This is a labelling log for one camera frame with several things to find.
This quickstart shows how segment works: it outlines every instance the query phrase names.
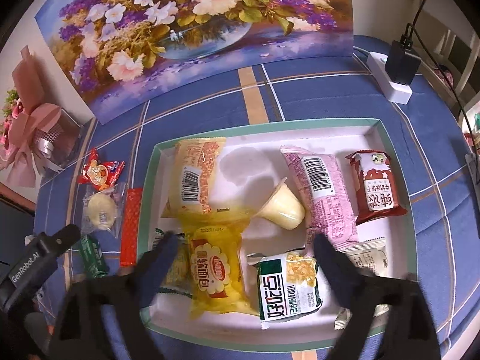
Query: red snack bar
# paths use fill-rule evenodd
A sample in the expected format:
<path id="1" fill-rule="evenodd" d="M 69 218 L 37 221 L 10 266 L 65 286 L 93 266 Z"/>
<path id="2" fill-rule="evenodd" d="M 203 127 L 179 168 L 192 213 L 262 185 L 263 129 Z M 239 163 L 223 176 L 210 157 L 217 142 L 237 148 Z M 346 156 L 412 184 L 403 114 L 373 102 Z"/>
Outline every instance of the red snack bar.
<path id="1" fill-rule="evenodd" d="M 390 157 L 383 151 L 359 150 L 347 156 L 353 166 L 357 191 L 356 224 L 407 213 L 398 202 Z"/>
<path id="2" fill-rule="evenodd" d="M 134 266 L 137 263 L 138 222 L 143 188 L 127 191 L 121 228 L 120 267 Z"/>
<path id="3" fill-rule="evenodd" d="M 78 183 L 92 183 L 98 191 L 112 187 L 118 180 L 125 166 L 124 161 L 109 161 L 100 163 L 96 148 L 90 150 L 87 162 L 83 166 L 82 174 L 78 177 Z"/>

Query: flower painting canvas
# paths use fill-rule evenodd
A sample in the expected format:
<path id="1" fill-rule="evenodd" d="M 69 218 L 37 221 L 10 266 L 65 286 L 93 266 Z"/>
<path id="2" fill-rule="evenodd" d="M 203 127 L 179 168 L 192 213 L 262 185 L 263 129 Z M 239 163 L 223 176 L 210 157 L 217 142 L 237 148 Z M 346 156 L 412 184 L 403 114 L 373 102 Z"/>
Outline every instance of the flower painting canvas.
<path id="1" fill-rule="evenodd" d="M 101 123 L 214 74 L 353 47 L 351 0 L 47 0 L 35 19 Z"/>

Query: blue tablecloth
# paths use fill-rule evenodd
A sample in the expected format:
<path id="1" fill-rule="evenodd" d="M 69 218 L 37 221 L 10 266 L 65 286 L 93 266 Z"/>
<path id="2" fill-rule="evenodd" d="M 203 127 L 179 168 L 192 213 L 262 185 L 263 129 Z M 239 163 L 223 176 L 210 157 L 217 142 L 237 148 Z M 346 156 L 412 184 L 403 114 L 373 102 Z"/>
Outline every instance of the blue tablecloth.
<path id="1" fill-rule="evenodd" d="M 388 54 L 389 45 L 355 37 L 355 45 Z M 124 160 L 119 181 L 142 187 L 156 143 L 186 135 L 261 122 L 328 117 L 381 119 L 402 165 L 412 205 L 418 276 L 445 354 L 480 308 L 479 213 L 465 166 L 469 149 L 445 103 L 421 75 L 412 82 L 407 105 L 388 102 L 364 62 L 352 57 L 273 62 L 219 74 L 141 104 L 102 126 L 91 120 L 79 161 L 40 188 L 34 230 L 53 234 L 81 222 L 85 186 L 76 183 L 83 157 L 97 147 L 101 159 Z M 110 271 L 119 267 L 119 240 L 95 234 Z M 42 307 L 54 323 L 65 289 L 83 271 L 78 251 L 58 260 L 45 284 Z M 127 358 L 114 324 L 109 332 Z M 233 352 L 186 343 L 152 332 L 167 359 L 286 360 L 291 353 Z M 368 339 L 362 358 L 373 357 L 381 335 Z M 323 359 L 327 349 L 316 351 Z"/>

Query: red candy wrapper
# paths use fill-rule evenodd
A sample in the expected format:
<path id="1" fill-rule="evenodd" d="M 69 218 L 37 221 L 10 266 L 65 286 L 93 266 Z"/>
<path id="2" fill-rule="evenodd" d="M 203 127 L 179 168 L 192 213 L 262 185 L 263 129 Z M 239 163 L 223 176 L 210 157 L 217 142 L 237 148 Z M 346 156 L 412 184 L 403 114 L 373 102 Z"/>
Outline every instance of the red candy wrapper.
<path id="1" fill-rule="evenodd" d="M 407 213 L 398 202 L 397 186 L 390 169 L 390 157 L 383 151 L 359 150 L 347 156 L 353 166 L 357 191 L 356 224 Z"/>
<path id="2" fill-rule="evenodd" d="M 124 161 L 100 163 L 97 149 L 93 148 L 88 154 L 82 174 L 78 177 L 78 183 L 92 183 L 96 190 L 103 191 L 115 185 L 124 166 Z"/>

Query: ribbon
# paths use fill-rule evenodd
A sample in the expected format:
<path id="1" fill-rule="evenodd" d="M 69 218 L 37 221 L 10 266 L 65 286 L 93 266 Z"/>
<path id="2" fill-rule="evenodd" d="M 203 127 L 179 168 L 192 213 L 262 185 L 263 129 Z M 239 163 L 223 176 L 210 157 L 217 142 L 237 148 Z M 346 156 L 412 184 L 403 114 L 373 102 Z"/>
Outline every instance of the ribbon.
<path id="1" fill-rule="evenodd" d="M 4 167 L 12 164 L 7 176 L 7 182 L 19 187 L 35 187 L 35 170 L 33 162 L 39 173 L 43 173 L 45 167 L 59 172 L 59 166 L 44 157 L 44 154 L 36 145 L 33 145 L 35 131 L 49 132 L 58 122 L 62 109 L 58 105 L 44 103 L 34 109 L 30 115 L 21 113 L 11 124 L 8 139 L 9 155 L 4 162 Z"/>

